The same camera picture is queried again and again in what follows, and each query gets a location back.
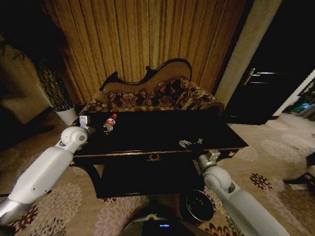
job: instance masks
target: door handle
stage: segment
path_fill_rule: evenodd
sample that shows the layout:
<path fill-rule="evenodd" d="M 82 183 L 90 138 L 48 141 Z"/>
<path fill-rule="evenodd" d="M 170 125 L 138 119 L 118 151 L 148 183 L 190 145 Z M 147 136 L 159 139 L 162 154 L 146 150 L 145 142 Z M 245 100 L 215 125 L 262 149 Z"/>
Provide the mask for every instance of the door handle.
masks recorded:
<path fill-rule="evenodd" d="M 259 74 L 254 74 L 255 70 L 256 70 L 255 68 L 250 69 L 250 72 L 248 73 L 248 75 L 246 76 L 246 79 L 243 82 L 244 86 L 247 85 L 247 83 L 249 82 L 252 76 L 255 76 L 255 77 L 260 76 Z"/>

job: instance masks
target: bottle label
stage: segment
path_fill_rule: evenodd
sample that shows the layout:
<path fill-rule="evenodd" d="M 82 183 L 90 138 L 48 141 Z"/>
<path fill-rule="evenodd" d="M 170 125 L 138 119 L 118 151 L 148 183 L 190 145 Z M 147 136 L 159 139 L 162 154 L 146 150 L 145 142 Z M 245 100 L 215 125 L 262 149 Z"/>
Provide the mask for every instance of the bottle label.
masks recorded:
<path fill-rule="evenodd" d="M 115 120 L 112 118 L 107 119 L 107 121 L 105 122 L 105 124 L 110 124 L 112 126 L 114 126 L 116 124 Z"/>

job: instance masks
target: tall decorative vase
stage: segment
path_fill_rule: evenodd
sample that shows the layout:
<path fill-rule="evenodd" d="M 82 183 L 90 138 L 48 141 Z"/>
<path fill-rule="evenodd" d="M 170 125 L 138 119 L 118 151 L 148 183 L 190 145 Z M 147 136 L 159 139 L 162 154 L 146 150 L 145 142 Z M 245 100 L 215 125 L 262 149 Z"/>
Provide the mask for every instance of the tall decorative vase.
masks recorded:
<path fill-rule="evenodd" d="M 35 68 L 40 83 L 55 112 L 66 125 L 71 125 L 77 115 L 61 76 L 52 69 L 52 66 L 45 59 L 35 64 Z"/>

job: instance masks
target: floral upholstery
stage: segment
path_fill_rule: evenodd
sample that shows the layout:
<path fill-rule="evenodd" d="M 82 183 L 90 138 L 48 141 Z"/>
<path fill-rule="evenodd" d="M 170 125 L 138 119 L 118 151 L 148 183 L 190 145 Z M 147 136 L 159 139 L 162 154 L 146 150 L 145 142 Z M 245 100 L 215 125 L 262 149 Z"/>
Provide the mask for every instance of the floral upholstery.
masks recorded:
<path fill-rule="evenodd" d="M 224 105 L 185 76 L 167 79 L 153 88 L 124 91 L 98 91 L 84 107 L 87 112 L 206 110 L 215 109 L 221 115 Z"/>

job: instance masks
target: floor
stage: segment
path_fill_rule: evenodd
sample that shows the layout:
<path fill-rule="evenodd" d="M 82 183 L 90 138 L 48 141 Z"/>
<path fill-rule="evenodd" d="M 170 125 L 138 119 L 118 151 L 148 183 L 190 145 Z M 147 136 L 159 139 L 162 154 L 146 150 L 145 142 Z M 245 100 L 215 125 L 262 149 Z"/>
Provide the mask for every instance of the floor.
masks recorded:
<path fill-rule="evenodd" d="M 66 128 L 53 112 L 43 124 L 54 124 L 56 128 L 0 153 L 0 193 L 10 192 L 22 172 L 42 151 L 53 146 Z M 219 166 L 228 170 L 241 188 L 252 193 L 290 235 L 314 235 L 314 196 L 305 185 L 284 185 L 282 179 L 295 178 L 305 171 L 305 157 L 315 151 L 315 122 L 281 114 L 265 125 L 233 124 L 231 128 L 250 146 L 232 159 L 221 161 Z M 215 236 L 241 236 L 221 201 L 210 190 L 205 192 L 214 204 L 215 215 L 199 228 Z M 161 195 L 157 199 L 178 214 L 178 195 Z M 69 167 L 52 193 L 38 200 L 12 226 L 17 236 L 114 236 L 149 200 L 146 196 L 97 199 L 88 175 Z"/>

